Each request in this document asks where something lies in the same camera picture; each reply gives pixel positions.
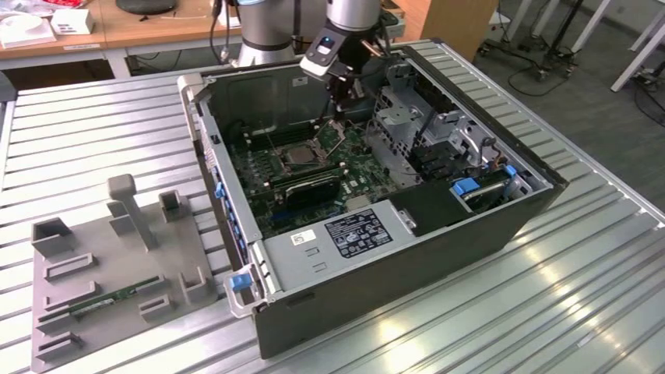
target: table leg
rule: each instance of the table leg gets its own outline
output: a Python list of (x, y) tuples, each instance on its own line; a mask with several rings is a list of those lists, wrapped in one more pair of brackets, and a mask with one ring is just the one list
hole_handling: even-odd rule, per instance
[(107, 65), (110, 65), (113, 76), (115, 78), (131, 77), (129, 66), (125, 61), (126, 51), (123, 49), (109, 49), (103, 51), (103, 56), (106, 57)]
[(658, 29), (655, 35), (652, 35), (651, 40), (646, 44), (646, 47), (643, 47), (643, 50), (639, 52), (627, 69), (623, 71), (618, 80), (614, 82), (614, 86), (611, 86), (611, 90), (614, 92), (618, 92), (620, 88), (623, 88), (624, 82), (627, 82), (627, 80), (632, 76), (634, 72), (642, 65), (643, 60), (646, 60), (646, 57), (651, 55), (652, 50), (655, 49), (658, 44), (660, 44), (662, 37), (665, 37), (665, 24)]
[(510, 22), (510, 27), (507, 27), (506, 39), (511, 41), (511, 38), (515, 36), (516, 29), (519, 28), (520, 21), (523, 20), (523, 16), (526, 15), (526, 10), (528, 10), (528, 6), (532, 0), (520, 0), (519, 8), (516, 9), (516, 13)]
[(570, 51), (572, 51), (572, 53), (576, 53), (583, 48), (583, 45), (588, 40), (588, 37), (591, 36), (591, 33), (598, 26), (598, 23), (600, 22), (606, 7), (610, 5), (610, 2), (611, 0), (602, 0), (602, 3), (598, 5), (598, 9), (595, 10), (595, 13), (592, 13), (592, 17), (588, 20), (586, 27), (583, 27), (583, 31), (579, 34), (576, 41), (574, 42), (572, 48), (570, 48)]
[(538, 37), (542, 34), (542, 30), (544, 29), (544, 26), (547, 26), (548, 19), (551, 18), (551, 15), (554, 14), (554, 10), (556, 9), (558, 6), (558, 0), (551, 0), (547, 4), (547, 7), (544, 8), (544, 12), (542, 13), (542, 16), (539, 16), (538, 19), (538, 24), (535, 25), (535, 28), (532, 29), (532, 37)]
[(634, 44), (630, 46), (630, 50), (632, 52), (635, 52), (643, 41), (646, 40), (646, 38), (648, 37), (648, 35), (651, 34), (652, 32), (652, 29), (655, 29), (655, 27), (658, 27), (658, 24), (662, 23), (662, 18), (665, 17), (665, 6), (662, 7), (660, 11), (658, 12), (658, 14), (655, 15), (655, 17), (652, 18), (652, 21), (651, 23), (646, 26), (646, 29), (643, 29), (643, 32), (642, 34), (639, 35), (639, 37), (636, 38), (636, 40), (634, 41)]

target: motherboard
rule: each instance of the motherboard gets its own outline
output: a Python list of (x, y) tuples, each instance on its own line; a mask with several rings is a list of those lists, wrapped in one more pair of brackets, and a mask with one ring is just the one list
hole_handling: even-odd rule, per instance
[(366, 126), (330, 119), (263, 132), (242, 129), (229, 153), (266, 237), (362, 208), (397, 191), (390, 170), (366, 145)]

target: barcode sticker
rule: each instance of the barcode sticker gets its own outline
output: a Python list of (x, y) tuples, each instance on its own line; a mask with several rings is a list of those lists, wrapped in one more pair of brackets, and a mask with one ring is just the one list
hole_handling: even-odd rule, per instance
[(75, 51), (77, 49), (94, 49), (98, 48), (101, 45), (98, 43), (95, 44), (79, 44), (79, 45), (67, 45), (63, 46), (62, 49), (65, 51)]

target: white stand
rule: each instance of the white stand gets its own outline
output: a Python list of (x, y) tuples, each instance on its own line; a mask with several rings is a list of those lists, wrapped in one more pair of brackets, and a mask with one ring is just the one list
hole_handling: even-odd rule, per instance
[(523, 21), (523, 16), (526, 15), (526, 10), (528, 10), (531, 2), (532, 0), (520, 0), (519, 8), (516, 9), (515, 16), (512, 17), (510, 22), (510, 27), (507, 27), (507, 41), (511, 41), (511, 38), (515, 36), (516, 29), (519, 29), (520, 21)]
[(643, 32), (634, 41), (634, 44), (630, 46), (630, 50), (632, 52), (636, 52), (636, 50), (642, 46), (643, 41), (651, 35), (652, 29), (655, 29), (655, 27), (659, 27), (662, 25), (662, 18), (665, 18), (665, 6), (662, 7), (655, 17), (652, 18), (651, 23), (646, 26), (646, 29), (643, 29)]
[(588, 20), (588, 23), (586, 24), (586, 27), (579, 34), (579, 38), (574, 42), (572, 48), (570, 48), (570, 51), (572, 51), (572, 53), (579, 52), (579, 50), (583, 48), (583, 45), (588, 40), (588, 37), (591, 36), (591, 33), (598, 26), (598, 23), (600, 22), (606, 7), (610, 5), (610, 2), (611, 0), (602, 0), (602, 3), (598, 5), (598, 9), (595, 10), (595, 13), (592, 13), (591, 19)]
[(652, 35), (651, 40), (646, 44), (646, 47), (643, 47), (642, 51), (639, 52), (632, 62), (630, 63), (628, 67), (624, 69), (623, 73), (620, 74), (618, 80), (614, 82), (614, 85), (611, 86), (611, 90), (614, 92), (618, 92), (620, 88), (623, 88), (624, 82), (627, 82), (634, 72), (642, 65), (643, 60), (646, 60), (646, 58), (651, 55), (652, 50), (660, 43), (662, 37), (665, 37), (665, 24), (660, 25), (660, 28), (658, 29), (655, 35)]

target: floor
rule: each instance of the floor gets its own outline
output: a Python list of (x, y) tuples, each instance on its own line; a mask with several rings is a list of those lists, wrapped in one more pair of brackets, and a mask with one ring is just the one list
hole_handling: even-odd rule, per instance
[[(515, 41), (527, 34), (528, 25), (544, 1), (532, 1)], [(511, 17), (518, 5), (519, 0), (500, 0), (503, 14)], [(559, 5), (544, 28), (543, 37), (547, 41), (552, 40), (566, 11), (567, 6)], [(580, 12), (570, 26), (563, 45), (572, 45), (587, 20), (588, 15)], [(634, 106), (631, 85), (619, 93), (612, 93), (608, 89), (634, 57), (627, 51), (634, 38), (631, 33), (600, 23), (578, 54), (578, 70), (567, 82), (544, 97), (522, 95), (506, 84), (507, 77), (518, 69), (523, 69), (527, 62), (492, 51), (476, 59), (475, 65), (647, 200), (665, 210), (665, 163), (658, 161), (659, 150), (665, 145), (665, 128), (646, 118)], [(233, 48), (231, 56), (237, 53), (238, 49)], [(656, 51), (646, 66), (654, 67), (663, 58), (665, 54)], [(177, 52), (163, 52), (151, 60), (141, 60), (142, 68), (135, 73), (171, 69), (175, 61), (175, 69), (189, 69), (213, 65), (214, 57), (207, 48), (183, 51), (178, 59)], [(551, 77), (546, 82), (536, 83), (527, 74), (522, 74), (512, 83), (522, 90), (536, 93), (556, 82), (558, 77)], [(665, 90), (655, 95), (665, 102)], [(644, 97), (640, 97), (639, 103), (652, 115), (662, 117)]]

